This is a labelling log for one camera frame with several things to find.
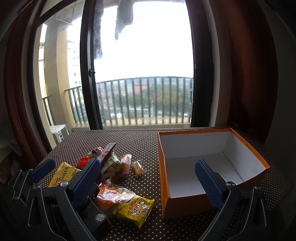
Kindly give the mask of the dark red right curtain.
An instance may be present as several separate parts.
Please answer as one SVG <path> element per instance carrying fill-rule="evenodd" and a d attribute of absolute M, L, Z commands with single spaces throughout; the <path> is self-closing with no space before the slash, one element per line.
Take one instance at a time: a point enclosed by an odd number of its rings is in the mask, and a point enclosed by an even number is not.
<path fill-rule="evenodd" d="M 265 143 L 278 60 L 258 1 L 186 1 L 194 62 L 192 127 L 228 126 Z"/>

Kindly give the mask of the red spicy snack packet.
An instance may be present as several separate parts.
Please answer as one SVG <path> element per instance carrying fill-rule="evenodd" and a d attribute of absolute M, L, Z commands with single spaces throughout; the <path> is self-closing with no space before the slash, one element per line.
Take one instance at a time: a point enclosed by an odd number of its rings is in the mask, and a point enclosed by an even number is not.
<path fill-rule="evenodd" d="M 127 178 L 130 173 L 130 166 L 132 162 L 132 155 L 126 154 L 119 159 L 122 163 L 121 167 L 121 175 L 123 178 Z"/>

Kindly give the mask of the orange meat snack bag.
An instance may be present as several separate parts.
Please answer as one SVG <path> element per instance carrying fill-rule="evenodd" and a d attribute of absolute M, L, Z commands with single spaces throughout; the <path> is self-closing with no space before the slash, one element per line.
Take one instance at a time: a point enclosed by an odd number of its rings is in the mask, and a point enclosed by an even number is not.
<path fill-rule="evenodd" d="M 96 197 L 96 203 L 101 210 L 109 210 L 118 202 L 129 202 L 135 193 L 129 189 L 114 183 L 105 182 L 99 185 L 99 193 Z"/>

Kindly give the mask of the yellow crispy noodle snack bag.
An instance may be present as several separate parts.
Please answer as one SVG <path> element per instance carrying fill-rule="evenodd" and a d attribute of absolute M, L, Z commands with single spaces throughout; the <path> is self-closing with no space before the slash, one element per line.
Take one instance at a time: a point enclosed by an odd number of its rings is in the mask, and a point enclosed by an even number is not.
<path fill-rule="evenodd" d="M 153 199 L 135 195 L 128 202 L 118 202 L 115 209 L 117 218 L 131 221 L 141 228 L 154 206 Z"/>

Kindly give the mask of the dark red left curtain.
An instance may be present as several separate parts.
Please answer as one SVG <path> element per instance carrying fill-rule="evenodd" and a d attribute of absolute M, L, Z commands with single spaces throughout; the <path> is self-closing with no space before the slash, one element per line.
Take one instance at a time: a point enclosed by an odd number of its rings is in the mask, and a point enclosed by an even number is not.
<path fill-rule="evenodd" d="M 6 109 L 24 164 L 29 167 L 37 166 L 46 156 L 30 124 L 22 84 L 23 44 L 36 4 L 36 1 L 31 1 L 13 21 L 4 58 Z"/>

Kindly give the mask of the orange cardboard box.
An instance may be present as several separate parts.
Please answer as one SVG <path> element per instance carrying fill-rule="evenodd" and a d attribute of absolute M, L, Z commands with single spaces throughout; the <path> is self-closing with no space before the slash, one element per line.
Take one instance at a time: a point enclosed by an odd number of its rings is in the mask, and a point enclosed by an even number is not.
<path fill-rule="evenodd" d="M 252 189 L 270 168 L 232 128 L 158 133 L 162 217 L 221 208 L 227 183 Z"/>

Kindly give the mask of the balcony metal railing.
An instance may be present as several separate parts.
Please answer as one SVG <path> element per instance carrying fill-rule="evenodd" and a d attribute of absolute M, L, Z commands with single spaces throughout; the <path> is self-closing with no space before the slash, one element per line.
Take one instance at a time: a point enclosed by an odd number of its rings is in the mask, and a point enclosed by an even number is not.
<path fill-rule="evenodd" d="M 107 80 L 96 84 L 104 128 L 189 126 L 193 79 L 162 76 Z"/>

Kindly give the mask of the dark red curtain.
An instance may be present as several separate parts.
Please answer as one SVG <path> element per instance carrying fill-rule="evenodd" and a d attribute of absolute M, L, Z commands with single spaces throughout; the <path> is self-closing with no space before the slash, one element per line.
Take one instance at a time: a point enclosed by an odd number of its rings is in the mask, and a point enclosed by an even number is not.
<path fill-rule="evenodd" d="M 265 143 L 278 60 L 258 1 L 186 1 L 194 62 L 192 127 L 228 126 Z"/>
<path fill-rule="evenodd" d="M 30 124 L 22 84 L 23 44 L 36 4 L 36 1 L 31 1 L 13 21 L 4 58 L 6 109 L 24 164 L 29 167 L 37 166 L 46 156 Z"/>

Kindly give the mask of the brown polka dot tablecloth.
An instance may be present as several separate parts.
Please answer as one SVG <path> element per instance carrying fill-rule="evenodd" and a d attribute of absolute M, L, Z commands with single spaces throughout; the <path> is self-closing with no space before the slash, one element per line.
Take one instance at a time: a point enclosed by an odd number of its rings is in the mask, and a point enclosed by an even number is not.
<path fill-rule="evenodd" d="M 216 211 L 209 210 L 180 218 L 162 218 L 158 132 L 158 129 L 153 128 L 74 131 L 44 158 L 54 159 L 57 166 L 62 162 L 75 166 L 79 158 L 92 148 L 115 142 L 116 154 L 131 153 L 141 161 L 146 169 L 144 176 L 137 178 L 130 174 L 119 185 L 155 200 L 151 213 L 142 228 L 130 221 L 111 217 L 112 229 L 102 234 L 100 240 L 198 240 L 216 215 Z"/>

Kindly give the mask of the white air conditioner unit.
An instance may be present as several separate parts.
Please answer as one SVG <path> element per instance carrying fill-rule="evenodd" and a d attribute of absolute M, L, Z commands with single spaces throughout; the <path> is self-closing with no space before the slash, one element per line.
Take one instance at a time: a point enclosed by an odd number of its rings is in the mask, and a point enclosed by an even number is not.
<path fill-rule="evenodd" d="M 56 144 L 62 142 L 69 135 L 67 126 L 65 125 L 50 126 L 50 131 Z"/>

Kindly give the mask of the green snack packet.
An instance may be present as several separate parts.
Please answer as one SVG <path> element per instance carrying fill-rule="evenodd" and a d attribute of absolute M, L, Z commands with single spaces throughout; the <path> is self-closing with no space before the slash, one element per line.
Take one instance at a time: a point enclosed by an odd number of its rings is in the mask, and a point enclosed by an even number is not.
<path fill-rule="evenodd" d="M 112 178 L 115 173 L 121 170 L 123 162 L 119 160 L 114 152 L 110 154 L 106 163 L 101 168 L 102 180 L 105 181 L 109 178 Z"/>

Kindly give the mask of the yellow honey butter chips bag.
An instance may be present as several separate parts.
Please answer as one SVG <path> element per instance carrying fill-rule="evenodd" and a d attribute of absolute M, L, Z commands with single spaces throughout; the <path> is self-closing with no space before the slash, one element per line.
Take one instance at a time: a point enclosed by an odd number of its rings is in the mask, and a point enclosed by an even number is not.
<path fill-rule="evenodd" d="M 80 170 L 71 166 L 67 162 L 62 162 L 61 165 L 58 167 L 57 171 L 55 172 L 48 187 L 56 187 L 63 181 L 69 182 L 77 172 L 80 172 Z"/>

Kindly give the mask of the black window frame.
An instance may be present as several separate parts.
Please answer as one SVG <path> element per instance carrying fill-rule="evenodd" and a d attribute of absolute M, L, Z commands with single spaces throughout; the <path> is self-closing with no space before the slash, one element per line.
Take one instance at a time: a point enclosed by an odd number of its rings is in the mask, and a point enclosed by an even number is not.
<path fill-rule="evenodd" d="M 82 91 L 91 130 L 102 130 L 97 97 L 93 56 L 93 25 L 96 1 L 85 1 L 80 34 L 80 70 Z"/>

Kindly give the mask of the red silver snack packet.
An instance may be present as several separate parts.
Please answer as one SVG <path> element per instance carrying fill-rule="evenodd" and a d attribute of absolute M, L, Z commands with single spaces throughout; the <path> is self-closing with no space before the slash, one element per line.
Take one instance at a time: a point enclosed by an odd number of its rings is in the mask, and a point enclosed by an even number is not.
<path fill-rule="evenodd" d="M 115 146 L 116 143 L 108 143 L 107 146 L 101 151 L 100 155 L 97 157 L 97 160 L 100 161 L 101 166 L 106 163 Z"/>

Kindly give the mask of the red cartoon face snack bag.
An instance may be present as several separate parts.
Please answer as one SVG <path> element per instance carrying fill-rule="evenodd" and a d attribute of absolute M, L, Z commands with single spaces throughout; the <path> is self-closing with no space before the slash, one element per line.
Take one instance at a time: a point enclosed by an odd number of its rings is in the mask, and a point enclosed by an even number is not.
<path fill-rule="evenodd" d="M 76 168 L 82 170 L 92 158 L 98 158 L 102 151 L 102 147 L 93 149 L 88 154 L 86 154 L 86 156 L 83 156 L 79 159 L 78 163 L 76 164 Z"/>

